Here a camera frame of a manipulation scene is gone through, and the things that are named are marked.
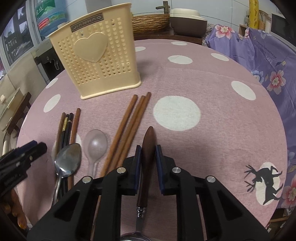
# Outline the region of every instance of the heart-shaped emblem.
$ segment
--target heart-shaped emblem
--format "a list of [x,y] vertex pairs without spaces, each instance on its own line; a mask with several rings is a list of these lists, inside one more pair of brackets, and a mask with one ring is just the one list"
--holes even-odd
[[88,38],[81,38],[74,44],[74,52],[80,58],[90,62],[98,62],[103,56],[108,43],[108,37],[102,33],[94,33]]

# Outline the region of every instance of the blue water bottle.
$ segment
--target blue water bottle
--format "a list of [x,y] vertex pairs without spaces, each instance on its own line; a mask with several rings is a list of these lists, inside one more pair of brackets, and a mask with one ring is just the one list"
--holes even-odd
[[41,0],[35,7],[35,13],[41,36],[51,34],[58,25],[67,22],[63,0]]

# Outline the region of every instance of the red label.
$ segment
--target red label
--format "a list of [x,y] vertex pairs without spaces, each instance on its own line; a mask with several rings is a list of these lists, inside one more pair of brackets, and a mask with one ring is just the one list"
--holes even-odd
[[43,19],[39,24],[39,30],[43,29],[47,24],[49,24],[49,18],[45,18]]

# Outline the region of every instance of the basket base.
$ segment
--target basket base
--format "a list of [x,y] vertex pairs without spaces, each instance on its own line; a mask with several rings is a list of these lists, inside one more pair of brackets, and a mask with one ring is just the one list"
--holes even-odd
[[81,95],[80,98],[82,100],[86,100],[86,99],[89,99],[89,98],[92,98],[92,97],[96,97],[96,96],[100,96],[100,95],[105,95],[105,94],[109,94],[109,93],[116,92],[116,91],[137,88],[137,87],[139,87],[142,84],[142,81],[141,81],[140,73],[139,72],[138,72],[138,75],[139,75],[139,82],[136,83],[135,85],[124,86],[124,87],[121,87],[121,88],[115,88],[115,89],[112,89],[112,90],[102,91],[102,92],[95,93],[95,94],[92,94],[92,95],[87,95],[87,96],[82,96]]

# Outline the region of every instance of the spoon handle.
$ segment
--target spoon handle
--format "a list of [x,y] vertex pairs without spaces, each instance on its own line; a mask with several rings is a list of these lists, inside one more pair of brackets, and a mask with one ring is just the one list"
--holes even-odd
[[154,164],[154,156],[156,149],[156,134],[152,126],[148,128],[143,139],[142,144],[142,172],[143,176],[140,183],[137,206],[147,207],[148,191],[152,175],[152,168]]
[[56,189],[54,191],[54,200],[52,202],[52,205],[55,205],[57,203],[57,195],[59,193],[59,187],[61,185],[61,181],[62,181],[62,173],[59,172],[58,174],[58,181],[57,181],[57,185],[56,185]]
[[87,175],[94,178],[94,163],[89,161],[89,169],[87,171]]

